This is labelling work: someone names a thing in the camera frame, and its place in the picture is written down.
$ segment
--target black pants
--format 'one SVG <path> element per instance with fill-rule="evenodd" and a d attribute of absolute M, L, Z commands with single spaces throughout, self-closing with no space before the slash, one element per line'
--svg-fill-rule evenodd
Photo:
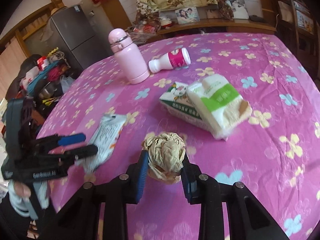
<path fill-rule="evenodd" d="M 36 220 L 36 226 L 39 234 L 55 214 L 56 212 L 50 201 L 49 207 L 44 211 L 43 216 Z M 30 217 L 22 217 L 13 209 L 9 200 L 9 194 L 7 194 L 0 204 L 0 239 L 29 239 L 27 238 L 27 232 L 30 222 Z"/>

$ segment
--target pink bottle label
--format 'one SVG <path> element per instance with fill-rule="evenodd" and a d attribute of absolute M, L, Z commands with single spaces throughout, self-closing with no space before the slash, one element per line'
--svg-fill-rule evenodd
<path fill-rule="evenodd" d="M 173 68 L 187 66 L 183 57 L 182 49 L 175 49 L 169 52 L 168 56 Z"/>

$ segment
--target pink floral tablecloth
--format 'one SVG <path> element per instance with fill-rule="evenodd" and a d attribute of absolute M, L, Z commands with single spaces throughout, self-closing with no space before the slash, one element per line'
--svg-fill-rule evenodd
<path fill-rule="evenodd" d="M 83 132 L 89 140 L 103 113 L 125 114 L 127 120 L 111 158 L 94 174 L 73 166 L 67 178 L 50 182 L 55 208 L 84 182 L 101 184 L 124 173 L 147 136 L 176 132 L 203 173 L 222 183 L 244 182 L 290 239 L 306 240 L 320 219 L 320 94 L 310 76 L 271 35 L 189 35 L 140 49 L 148 62 L 182 47 L 189 51 L 189 67 L 161 71 L 137 85 L 127 83 L 113 57 L 74 82 L 39 137 Z M 191 84 L 214 73 L 225 76 L 254 110 L 227 142 L 171 116 L 158 101 L 174 81 Z M 200 206 L 187 203 L 181 183 L 147 178 L 140 203 L 127 210 L 129 239 L 198 239 Z"/>

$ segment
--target metal screw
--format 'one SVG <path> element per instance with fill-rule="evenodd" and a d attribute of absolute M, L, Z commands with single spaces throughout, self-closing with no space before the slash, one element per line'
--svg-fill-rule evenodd
<path fill-rule="evenodd" d="M 199 175 L 199 179 L 201 179 L 201 180 L 207 180 L 207 179 L 208 179 L 208 175 L 207 175 L 207 174 L 200 174 L 200 175 Z"/>
<path fill-rule="evenodd" d="M 93 186 L 93 184 L 92 184 L 91 182 L 86 182 L 86 183 L 83 184 L 83 188 L 84 188 L 84 189 L 89 189 L 89 188 L 91 188 L 92 186 Z"/>
<path fill-rule="evenodd" d="M 244 184 L 241 181 L 236 182 L 236 187 L 237 188 L 244 188 Z"/>
<path fill-rule="evenodd" d="M 121 174 L 120 176 L 119 176 L 119 179 L 121 179 L 121 180 L 126 180 L 126 179 L 129 179 L 129 175 L 128 174 Z"/>

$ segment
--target brown crumpled paper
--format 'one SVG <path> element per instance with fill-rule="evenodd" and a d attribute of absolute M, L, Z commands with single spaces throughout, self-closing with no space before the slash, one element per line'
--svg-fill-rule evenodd
<path fill-rule="evenodd" d="M 162 133 L 152 136 L 142 142 L 144 150 L 148 151 L 148 175 L 167 184 L 181 180 L 180 170 L 186 154 L 185 143 L 176 133 Z"/>

